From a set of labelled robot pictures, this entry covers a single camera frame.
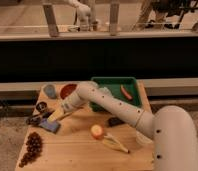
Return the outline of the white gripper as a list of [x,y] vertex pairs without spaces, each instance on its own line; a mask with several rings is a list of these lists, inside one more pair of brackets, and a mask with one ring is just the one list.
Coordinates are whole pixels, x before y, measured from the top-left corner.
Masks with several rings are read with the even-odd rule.
[[48,118],[49,122],[54,122],[59,120],[64,115],[65,111],[75,111],[82,105],[84,105],[86,101],[82,99],[76,91],[72,92],[68,95],[64,100],[61,101],[61,107],[58,107]]

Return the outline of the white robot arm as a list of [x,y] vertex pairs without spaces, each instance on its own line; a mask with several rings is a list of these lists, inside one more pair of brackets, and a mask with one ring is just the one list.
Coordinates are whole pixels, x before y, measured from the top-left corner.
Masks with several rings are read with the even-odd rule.
[[156,114],[104,93],[96,82],[80,82],[48,118],[50,122],[94,102],[154,141],[154,171],[198,171],[198,137],[183,108],[168,105]]

